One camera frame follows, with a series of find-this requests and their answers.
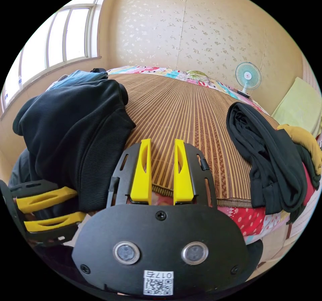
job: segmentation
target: yellow clip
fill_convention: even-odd
[[[192,201],[194,191],[183,140],[175,139],[174,146],[173,204],[175,205],[176,202]]]
[[[50,231],[63,226],[82,222],[85,216],[86,214],[78,211],[73,214],[51,218],[51,219],[25,221],[24,225],[27,231],[31,233]]]
[[[135,202],[152,204],[151,139],[141,141],[130,197]]]
[[[77,195],[77,192],[68,187],[49,191],[36,196],[17,198],[17,206],[24,214],[42,210],[56,204],[60,204]]]

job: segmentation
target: window sill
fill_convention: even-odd
[[[58,67],[53,67],[52,69],[49,69],[48,71],[46,71],[45,73],[43,73],[41,76],[37,77],[36,79],[32,80],[31,82],[27,82],[26,85],[23,87],[23,89],[9,102],[9,104],[7,105],[7,107],[5,108],[4,112],[1,114],[0,116],[0,121],[3,120],[3,118],[6,115],[6,112],[10,109],[10,107],[12,106],[12,104],[19,98],[19,96],[24,93],[30,86],[32,86],[33,84],[39,82],[41,79],[43,79],[44,77],[50,75],[51,73],[54,73],[56,71],[59,71],[62,68],[74,65],[76,63],[80,63],[80,62],[85,62],[85,61],[90,61],[93,59],[101,59],[101,56],[98,57],[91,57],[91,58],[83,58],[83,59],[79,59],[79,60],[75,60],[75,61],[71,61],[69,63],[60,65]]]

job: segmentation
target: patterned bedsheet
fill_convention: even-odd
[[[172,70],[162,67],[146,67],[146,66],[123,66],[119,68],[113,68],[108,71],[109,75],[112,74],[154,74],[168,78],[173,78],[188,83],[200,85],[203,87],[211,88],[219,92],[228,94],[229,96],[252,105],[259,111],[268,115],[268,113],[254,100],[244,98],[243,96],[235,93],[231,88],[219,81],[209,79],[209,83],[203,81],[191,80],[187,78],[187,73],[179,70]],[[153,193],[152,195],[153,205],[172,205],[173,199],[171,197],[162,196],[160,194]],[[246,244],[255,242],[256,240],[263,238],[267,234],[276,230],[277,228],[284,226],[289,220],[289,214],[282,211],[278,214],[265,215],[265,208],[230,208],[230,207],[218,207],[218,210],[229,216],[240,228]]]
[[[123,67],[118,67],[118,68],[112,68],[112,69],[108,70],[107,72],[109,75],[111,75],[111,74],[160,75],[160,76],[169,77],[172,79],[200,85],[203,87],[208,87],[208,88],[217,90],[219,92],[223,92],[225,94],[228,94],[229,96],[233,97],[234,99],[237,99],[239,101],[247,103],[247,104],[257,108],[259,111],[268,115],[268,113],[256,101],[247,99],[247,98],[239,95],[238,93],[232,91],[228,85],[225,85],[219,81],[215,81],[212,79],[209,79],[209,83],[205,83],[205,82],[199,81],[199,80],[192,80],[187,77],[188,76],[187,72],[182,71],[182,70],[175,70],[175,69],[164,68],[164,67],[123,66]]]

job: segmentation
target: mustard yellow cloth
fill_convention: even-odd
[[[284,129],[294,143],[300,144],[310,152],[315,173],[320,175],[322,171],[322,151],[312,134],[301,127],[291,127],[288,124],[280,125],[277,129]]]

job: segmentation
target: floral wallpaper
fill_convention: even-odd
[[[251,95],[269,113],[303,75],[296,43],[249,0],[116,0],[110,36],[113,67],[195,69],[239,87],[236,67],[250,61],[262,75]]]

